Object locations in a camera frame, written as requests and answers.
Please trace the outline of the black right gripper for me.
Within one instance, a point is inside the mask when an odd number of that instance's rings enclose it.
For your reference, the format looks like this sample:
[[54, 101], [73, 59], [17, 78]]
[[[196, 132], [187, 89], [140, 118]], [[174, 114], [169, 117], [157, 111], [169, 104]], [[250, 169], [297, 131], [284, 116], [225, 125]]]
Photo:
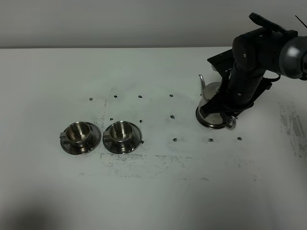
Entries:
[[200, 107], [200, 115], [206, 118], [219, 113], [222, 117], [237, 116], [253, 106], [254, 101], [270, 89], [272, 81], [263, 78], [266, 70], [243, 70], [233, 57], [232, 50], [208, 59], [222, 76], [219, 92], [206, 104]]

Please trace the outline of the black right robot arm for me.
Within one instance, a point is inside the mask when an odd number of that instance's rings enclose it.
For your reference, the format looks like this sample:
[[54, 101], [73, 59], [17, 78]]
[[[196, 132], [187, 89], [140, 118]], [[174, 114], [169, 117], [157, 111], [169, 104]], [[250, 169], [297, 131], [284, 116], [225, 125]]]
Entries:
[[218, 113], [222, 118], [237, 116], [279, 78], [264, 78], [266, 71], [291, 79], [307, 79], [307, 38], [251, 13], [259, 29], [236, 37], [232, 49], [208, 59], [222, 77], [218, 93], [197, 114], [206, 118]]

